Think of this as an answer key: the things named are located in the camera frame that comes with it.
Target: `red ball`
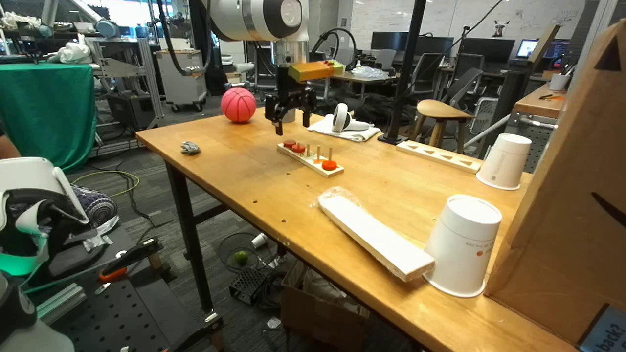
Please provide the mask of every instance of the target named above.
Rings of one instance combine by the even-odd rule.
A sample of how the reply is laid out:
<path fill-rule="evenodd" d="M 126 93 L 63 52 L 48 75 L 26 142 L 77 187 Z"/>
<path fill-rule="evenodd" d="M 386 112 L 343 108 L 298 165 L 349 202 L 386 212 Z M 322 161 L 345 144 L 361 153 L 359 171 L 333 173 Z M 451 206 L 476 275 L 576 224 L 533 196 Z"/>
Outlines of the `red ball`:
<path fill-rule="evenodd" d="M 222 112 L 234 124 L 247 124 L 257 112 L 257 101 L 249 91 L 236 87 L 222 97 Z"/>

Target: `wooden stool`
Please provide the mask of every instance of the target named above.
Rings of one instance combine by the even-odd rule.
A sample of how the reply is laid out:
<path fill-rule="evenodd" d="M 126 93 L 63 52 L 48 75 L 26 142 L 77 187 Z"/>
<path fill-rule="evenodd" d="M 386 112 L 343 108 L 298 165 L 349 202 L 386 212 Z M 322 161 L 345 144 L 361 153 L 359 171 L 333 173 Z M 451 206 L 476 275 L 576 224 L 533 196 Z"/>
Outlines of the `wooden stool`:
<path fill-rule="evenodd" d="M 466 126 L 466 122 L 472 120 L 470 114 L 466 114 L 459 108 L 453 108 L 445 103 L 439 103 L 439 101 L 423 101 L 418 105 L 418 116 L 419 116 L 419 122 L 416 124 L 416 130 L 412 136 L 414 140 L 419 136 L 419 132 L 423 130 L 427 120 L 435 120 L 435 130 L 431 134 L 429 146 L 443 148 L 447 122 L 459 122 L 461 132 L 457 134 L 457 152 L 461 152 L 461 153 L 464 152 L 464 140 L 466 140 L 464 126 Z"/>

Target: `white cup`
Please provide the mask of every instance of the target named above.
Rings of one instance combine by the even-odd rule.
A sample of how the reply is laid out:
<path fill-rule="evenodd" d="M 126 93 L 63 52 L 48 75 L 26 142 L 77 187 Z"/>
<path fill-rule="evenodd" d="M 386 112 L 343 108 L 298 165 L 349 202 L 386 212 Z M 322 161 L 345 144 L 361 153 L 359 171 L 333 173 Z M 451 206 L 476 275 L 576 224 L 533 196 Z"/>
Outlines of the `white cup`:
<path fill-rule="evenodd" d="M 566 91 L 566 85 L 568 85 L 570 77 L 558 73 L 558 75 L 553 75 L 553 81 L 551 81 L 551 91 L 553 93 L 564 93 Z"/>
<path fill-rule="evenodd" d="M 449 198 L 427 245 L 435 269 L 425 279 L 457 298 L 480 296 L 502 220 L 502 212 L 486 200 Z"/>
<path fill-rule="evenodd" d="M 476 179 L 492 189 L 519 191 L 533 142 L 502 134 Z"/>

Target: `floor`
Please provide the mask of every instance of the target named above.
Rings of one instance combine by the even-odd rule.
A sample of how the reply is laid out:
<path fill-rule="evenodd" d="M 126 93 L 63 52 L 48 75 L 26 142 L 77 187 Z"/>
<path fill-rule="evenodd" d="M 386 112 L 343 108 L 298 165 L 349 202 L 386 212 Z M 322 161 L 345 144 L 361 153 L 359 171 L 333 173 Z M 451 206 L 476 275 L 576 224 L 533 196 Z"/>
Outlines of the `floor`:
<path fill-rule="evenodd" d="M 204 112 L 167 112 L 159 126 L 220 116 L 220 112 L 220 99 L 208 99 Z M 85 169 L 69 175 L 69 179 L 81 187 L 114 198 L 118 214 L 122 216 L 122 224 L 116 234 L 126 234 L 134 241 L 157 238 L 165 245 L 163 261 L 175 275 L 169 286 L 187 310 L 198 314 L 200 302 L 191 263 L 185 257 L 185 243 L 177 222 L 177 210 L 173 206 L 165 163 L 157 155 L 138 148 L 132 140 L 122 142 L 122 150 L 120 142 L 116 144 L 116 152 L 108 152 L 106 146 L 97 150 L 99 155 L 95 155 Z M 195 210 L 208 210 L 216 204 L 216 200 L 195 185 L 191 185 L 191 191 Z M 241 269 L 234 269 L 232 255 L 234 251 L 249 249 L 251 240 L 257 236 L 259 232 L 234 212 L 226 212 L 200 226 L 202 253 L 210 277 L 214 306 L 226 322 L 222 333 L 226 351 L 330 351 L 330 347 L 318 345 L 304 335 L 288 333 L 285 328 L 269 328 L 273 318 L 281 318 L 281 283 L 271 286 L 271 290 L 265 290 L 263 300 L 255 306 L 247 306 L 232 296 L 230 286 L 243 279 Z M 257 261 L 253 263 L 271 263 L 275 255 L 277 245 L 271 241 L 261 251 L 255 251 Z M 412 343 L 412 339 L 378 316 L 369 320 L 367 329 L 367 339 L 355 341 L 353 345 L 359 347 L 357 351 L 421 351 Z M 202 341 L 193 351 L 216 349 L 210 347 L 208 341 Z"/>

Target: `wall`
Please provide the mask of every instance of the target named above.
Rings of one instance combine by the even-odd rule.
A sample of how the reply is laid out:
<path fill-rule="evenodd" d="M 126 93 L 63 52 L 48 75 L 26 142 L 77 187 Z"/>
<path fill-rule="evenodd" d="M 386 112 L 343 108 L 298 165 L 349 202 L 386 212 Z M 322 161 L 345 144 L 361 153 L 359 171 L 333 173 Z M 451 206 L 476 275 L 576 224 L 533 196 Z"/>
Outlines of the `wall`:
<path fill-rule="evenodd" d="M 410 32 L 416 0 L 347 0 L 353 3 L 351 32 L 359 48 L 369 50 L 373 32 Z M 498 0 L 429 0 L 421 34 L 461 38 Z M 586 0 L 504 0 L 494 15 L 472 32 L 492 38 L 498 22 L 509 22 L 506 38 L 541 38 L 551 24 L 562 24 L 558 38 L 572 38 Z"/>

